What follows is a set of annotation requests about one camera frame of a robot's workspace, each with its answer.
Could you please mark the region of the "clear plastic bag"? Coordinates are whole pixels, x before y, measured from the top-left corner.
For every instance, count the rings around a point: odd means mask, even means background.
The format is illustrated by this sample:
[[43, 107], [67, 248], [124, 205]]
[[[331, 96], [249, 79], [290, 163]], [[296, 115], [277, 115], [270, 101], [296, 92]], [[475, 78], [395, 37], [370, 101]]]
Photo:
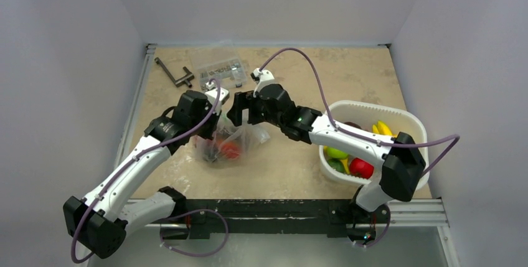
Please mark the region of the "clear plastic bag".
[[195, 136], [192, 142], [198, 159], [214, 163], [240, 159], [269, 139], [268, 131], [259, 124], [249, 124], [246, 115], [242, 124], [235, 126], [223, 113], [212, 138]]

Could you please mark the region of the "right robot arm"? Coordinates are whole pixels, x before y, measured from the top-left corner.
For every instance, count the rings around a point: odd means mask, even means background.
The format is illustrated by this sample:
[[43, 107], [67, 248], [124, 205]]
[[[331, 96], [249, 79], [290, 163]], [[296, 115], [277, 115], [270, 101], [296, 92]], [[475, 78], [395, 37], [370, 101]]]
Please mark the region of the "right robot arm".
[[359, 222], [391, 200], [411, 201], [425, 170], [426, 161], [409, 134], [393, 138], [338, 123], [329, 114], [296, 105], [279, 84], [236, 93], [227, 117], [236, 126], [269, 123], [294, 141], [335, 148], [372, 165], [372, 179], [358, 188], [349, 206]]

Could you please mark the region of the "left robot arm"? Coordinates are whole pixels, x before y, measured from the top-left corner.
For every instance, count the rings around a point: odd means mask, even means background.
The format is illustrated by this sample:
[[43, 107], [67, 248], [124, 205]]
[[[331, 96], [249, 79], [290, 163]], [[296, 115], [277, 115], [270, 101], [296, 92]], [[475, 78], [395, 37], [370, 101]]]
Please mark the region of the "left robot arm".
[[64, 203], [74, 263], [83, 263], [92, 255], [102, 259], [111, 256], [127, 236], [151, 222], [190, 219], [193, 211], [187, 208], [186, 197], [169, 186], [135, 204], [128, 201], [149, 175], [192, 136], [212, 137], [228, 98], [229, 92], [223, 88], [205, 93], [186, 91], [176, 106], [150, 122], [133, 151], [98, 187], [81, 199], [71, 196]]

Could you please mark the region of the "light green fake apple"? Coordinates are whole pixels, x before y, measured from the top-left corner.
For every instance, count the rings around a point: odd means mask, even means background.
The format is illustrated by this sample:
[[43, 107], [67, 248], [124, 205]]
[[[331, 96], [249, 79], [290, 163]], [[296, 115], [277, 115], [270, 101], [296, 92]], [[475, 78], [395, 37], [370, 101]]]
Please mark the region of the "light green fake apple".
[[340, 151], [336, 148], [330, 148], [330, 147], [325, 146], [323, 147], [323, 151], [325, 152], [327, 157], [331, 159], [343, 160], [349, 157], [349, 155], [346, 152]]

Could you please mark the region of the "dark red fake fruit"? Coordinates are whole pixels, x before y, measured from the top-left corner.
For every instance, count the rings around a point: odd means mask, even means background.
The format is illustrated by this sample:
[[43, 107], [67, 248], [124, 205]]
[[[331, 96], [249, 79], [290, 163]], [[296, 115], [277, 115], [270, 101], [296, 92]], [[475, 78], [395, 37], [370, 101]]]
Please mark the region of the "dark red fake fruit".
[[354, 128], [357, 128], [357, 129], [362, 129], [362, 127], [360, 125], [358, 125], [357, 123], [353, 123], [353, 122], [345, 122], [344, 124], [348, 125], [348, 126], [351, 126], [351, 127], [354, 127]]

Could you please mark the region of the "yellow fake banana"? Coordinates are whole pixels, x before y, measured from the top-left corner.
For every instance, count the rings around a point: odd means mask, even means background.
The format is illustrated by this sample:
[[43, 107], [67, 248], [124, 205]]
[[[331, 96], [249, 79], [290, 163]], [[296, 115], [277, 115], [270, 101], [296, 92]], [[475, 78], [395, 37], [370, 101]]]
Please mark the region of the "yellow fake banana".
[[381, 134], [385, 136], [393, 136], [392, 130], [381, 120], [378, 120], [376, 124], [372, 125], [372, 132], [375, 134]]

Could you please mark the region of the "clear plastic screw box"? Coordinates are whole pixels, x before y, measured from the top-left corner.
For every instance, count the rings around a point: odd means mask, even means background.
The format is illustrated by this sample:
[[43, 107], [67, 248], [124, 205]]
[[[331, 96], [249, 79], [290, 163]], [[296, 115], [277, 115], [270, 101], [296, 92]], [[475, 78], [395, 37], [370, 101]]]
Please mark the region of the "clear plastic screw box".
[[222, 88], [240, 88], [247, 82], [245, 67], [238, 52], [231, 45], [213, 45], [189, 52], [192, 68], [199, 76], [200, 88], [207, 91], [211, 79]]

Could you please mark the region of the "red apple in basket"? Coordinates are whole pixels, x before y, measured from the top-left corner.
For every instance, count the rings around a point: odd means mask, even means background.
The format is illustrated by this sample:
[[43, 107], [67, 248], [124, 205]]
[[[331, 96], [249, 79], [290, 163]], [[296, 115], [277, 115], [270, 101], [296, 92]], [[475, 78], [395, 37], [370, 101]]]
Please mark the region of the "red apple in basket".
[[374, 167], [362, 159], [354, 158], [349, 163], [349, 172], [354, 177], [370, 179], [374, 174]]

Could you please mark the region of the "white plastic basket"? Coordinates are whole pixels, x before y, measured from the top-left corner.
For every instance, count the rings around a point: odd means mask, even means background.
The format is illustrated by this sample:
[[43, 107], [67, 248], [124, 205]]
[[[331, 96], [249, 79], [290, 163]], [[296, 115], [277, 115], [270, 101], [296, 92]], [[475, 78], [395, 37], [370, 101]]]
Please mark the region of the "white plastic basket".
[[[375, 105], [360, 101], [342, 100], [329, 105], [332, 117], [338, 122], [353, 122], [369, 132], [378, 121], [384, 122], [391, 132], [409, 134], [416, 143], [427, 142], [427, 132], [422, 122], [413, 114], [389, 106]], [[355, 177], [334, 170], [328, 163], [322, 146], [318, 149], [319, 170], [328, 179], [347, 185], [366, 185], [369, 179]]]

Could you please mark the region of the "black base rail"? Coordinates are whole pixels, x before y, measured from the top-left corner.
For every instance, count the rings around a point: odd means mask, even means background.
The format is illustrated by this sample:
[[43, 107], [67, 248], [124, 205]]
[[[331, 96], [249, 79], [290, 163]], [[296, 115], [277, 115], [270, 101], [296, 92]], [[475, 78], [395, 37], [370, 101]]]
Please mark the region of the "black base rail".
[[351, 241], [374, 241], [390, 223], [381, 205], [366, 212], [349, 199], [190, 199], [163, 225], [181, 225], [186, 237], [207, 239], [213, 233], [326, 235]]

